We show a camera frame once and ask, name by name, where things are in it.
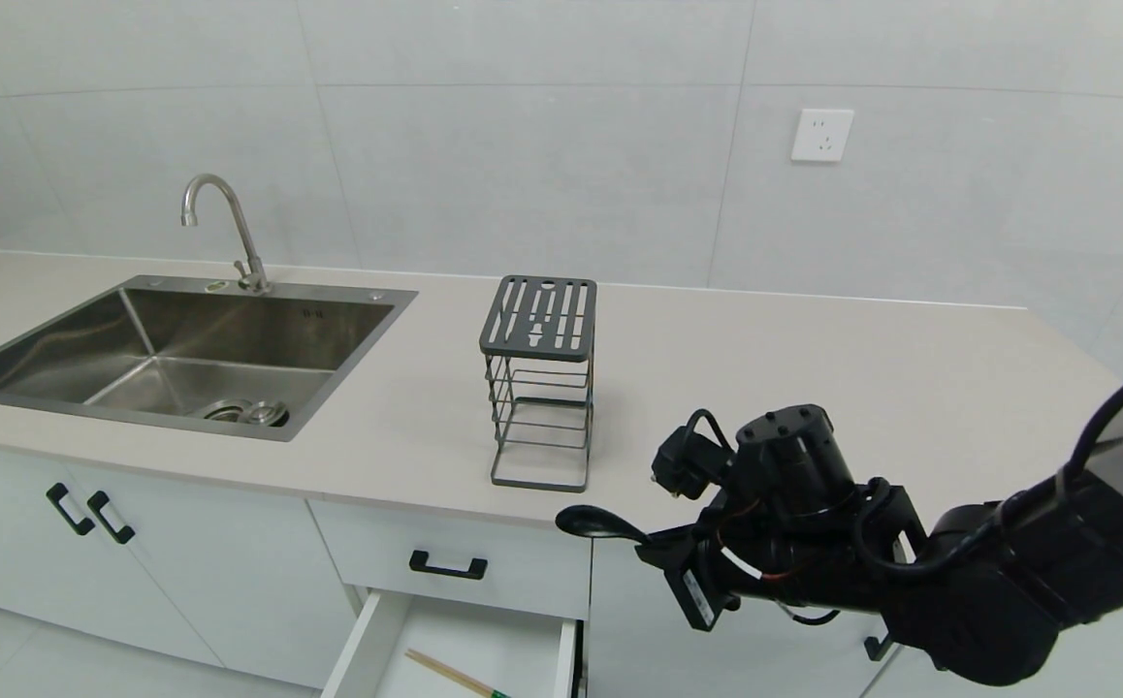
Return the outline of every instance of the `cabinet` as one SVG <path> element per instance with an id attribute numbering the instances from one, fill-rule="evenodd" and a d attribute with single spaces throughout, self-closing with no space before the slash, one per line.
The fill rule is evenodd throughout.
<path id="1" fill-rule="evenodd" d="M 819 615 L 822 610 L 801 610 Z M 624 540 L 593 548 L 587 694 L 775 695 L 857 698 L 882 663 L 864 650 L 883 637 L 879 616 L 839 615 L 821 627 L 793 623 L 773 601 L 748 599 L 712 632 L 692 631 L 664 576 Z"/>
<path id="2" fill-rule="evenodd" d="M 341 579 L 373 589 L 323 698 L 465 692 L 407 650 L 514 698 L 579 694 L 587 540 L 422 512 L 310 507 Z"/>
<path id="3" fill-rule="evenodd" d="M 417 650 L 514 698 L 572 698 L 578 624 L 508 609 L 373 591 L 322 698 L 468 695 L 407 659 Z"/>
<path id="4" fill-rule="evenodd" d="M 0 607 L 313 688 L 356 622 L 303 499 L 3 450 Z"/>
<path id="5" fill-rule="evenodd" d="M 46 498 L 62 485 L 60 506 Z M 219 664 L 144 567 L 91 521 L 64 465 L 0 451 L 0 607 L 176 658 Z"/>
<path id="6" fill-rule="evenodd" d="M 587 618 L 586 539 L 336 502 L 312 500 L 310 507 L 347 584 Z"/>
<path id="7" fill-rule="evenodd" d="M 354 608 L 308 504 L 70 465 L 104 492 L 115 530 L 223 665 L 319 688 L 354 626 Z M 97 526 L 97 533 L 103 531 Z"/>
<path id="8" fill-rule="evenodd" d="M 948 672 L 938 672 L 928 654 L 903 646 L 869 690 L 868 698 L 1015 698 L 1029 695 L 1066 695 L 1067 698 L 1123 695 L 1123 609 L 1114 610 L 1098 623 L 1063 632 L 1039 673 L 1006 688 L 979 686 Z"/>

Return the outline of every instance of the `cabinet handle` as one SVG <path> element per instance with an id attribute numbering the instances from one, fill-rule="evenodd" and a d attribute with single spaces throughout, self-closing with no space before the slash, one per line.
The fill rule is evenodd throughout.
<path id="1" fill-rule="evenodd" d="M 95 527 L 95 524 L 93 524 L 86 516 L 84 516 L 81 522 L 76 522 L 73 517 L 70 517 L 70 513 L 61 506 L 62 496 L 70 495 L 70 490 L 66 489 L 65 485 L 57 483 L 57 485 L 49 487 L 44 495 L 47 496 L 48 502 L 53 504 L 53 508 L 61 514 L 61 517 L 66 520 L 66 523 L 70 524 L 70 530 L 74 531 L 74 534 L 88 535 L 91 533 L 93 527 Z"/>
<path id="2" fill-rule="evenodd" d="M 92 495 L 88 499 L 88 508 L 95 514 L 95 520 L 100 522 L 104 530 L 117 540 L 119 545 L 126 545 L 128 540 L 135 538 L 135 530 L 131 526 L 122 525 L 121 530 L 113 531 L 113 526 L 110 525 L 109 520 L 106 520 L 104 514 L 100 513 L 104 508 L 104 505 L 109 504 L 109 495 L 104 494 L 103 489 L 98 489 L 95 495 Z"/>
<path id="3" fill-rule="evenodd" d="M 868 653 L 868 659 L 873 662 L 879 662 L 885 659 L 885 654 L 889 653 L 893 646 L 893 637 L 888 632 L 885 633 L 885 640 L 876 640 L 876 637 L 864 637 L 864 650 Z"/>
<path id="4" fill-rule="evenodd" d="M 460 579 L 483 579 L 483 573 L 487 571 L 487 560 L 483 558 L 473 558 L 472 566 L 466 570 L 451 570 L 446 569 L 446 567 L 430 567 L 428 564 L 428 553 L 424 551 L 414 551 L 410 553 L 410 569 L 418 571 L 419 573 L 438 573 L 442 576 L 457 576 Z"/>

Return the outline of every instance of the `drawer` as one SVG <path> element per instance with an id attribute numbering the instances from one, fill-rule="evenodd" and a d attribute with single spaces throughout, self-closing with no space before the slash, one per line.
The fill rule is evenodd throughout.
<path id="1" fill-rule="evenodd" d="M 590 540 L 353 504 L 310 505 L 344 582 L 587 619 Z"/>
<path id="2" fill-rule="evenodd" d="M 570 619 L 373 591 L 322 698 L 466 698 L 407 658 L 417 650 L 514 698 L 570 698 L 578 628 Z"/>

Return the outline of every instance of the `black spoon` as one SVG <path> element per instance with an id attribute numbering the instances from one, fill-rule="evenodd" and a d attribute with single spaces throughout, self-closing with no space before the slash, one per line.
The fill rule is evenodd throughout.
<path id="1" fill-rule="evenodd" d="M 646 545 L 650 542 L 646 533 L 623 517 L 590 504 L 575 504 L 558 512 L 559 530 L 579 538 L 624 538 Z"/>

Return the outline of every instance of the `floor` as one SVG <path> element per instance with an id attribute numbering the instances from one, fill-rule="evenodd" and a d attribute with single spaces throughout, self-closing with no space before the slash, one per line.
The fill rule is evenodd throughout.
<path id="1" fill-rule="evenodd" d="M 166 658 L 0 609 L 0 698 L 314 698 L 320 694 Z"/>

